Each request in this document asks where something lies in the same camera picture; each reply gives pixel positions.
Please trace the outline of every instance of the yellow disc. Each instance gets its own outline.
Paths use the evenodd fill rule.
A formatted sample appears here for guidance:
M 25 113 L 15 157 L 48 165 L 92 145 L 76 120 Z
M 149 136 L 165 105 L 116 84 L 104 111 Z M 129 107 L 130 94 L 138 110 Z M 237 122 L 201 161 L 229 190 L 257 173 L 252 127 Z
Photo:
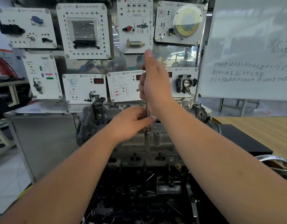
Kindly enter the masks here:
M 200 14 L 193 8 L 186 8 L 178 11 L 174 17 L 174 25 L 182 36 L 194 34 L 200 22 Z

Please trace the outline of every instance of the digital display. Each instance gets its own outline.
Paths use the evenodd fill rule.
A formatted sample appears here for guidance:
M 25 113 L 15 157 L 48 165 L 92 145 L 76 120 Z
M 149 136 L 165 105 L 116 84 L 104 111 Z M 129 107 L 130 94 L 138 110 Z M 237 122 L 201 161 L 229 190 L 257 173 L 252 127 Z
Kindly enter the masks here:
M 94 84 L 103 84 L 104 79 L 94 79 Z

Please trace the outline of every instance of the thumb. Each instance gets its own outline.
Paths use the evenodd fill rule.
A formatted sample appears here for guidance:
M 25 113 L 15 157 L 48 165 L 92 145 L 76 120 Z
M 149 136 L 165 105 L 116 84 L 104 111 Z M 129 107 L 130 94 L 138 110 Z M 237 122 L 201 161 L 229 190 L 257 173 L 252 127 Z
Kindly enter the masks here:
M 148 125 L 152 124 L 154 121 L 155 121 L 154 117 L 146 117 L 146 118 L 135 121 L 137 131 L 140 131 L 142 128 L 147 127 Z
M 150 49 L 147 49 L 144 53 L 144 65 L 146 69 L 146 75 L 154 75 L 158 73 L 156 68 L 156 60 L 153 57 L 153 52 Z

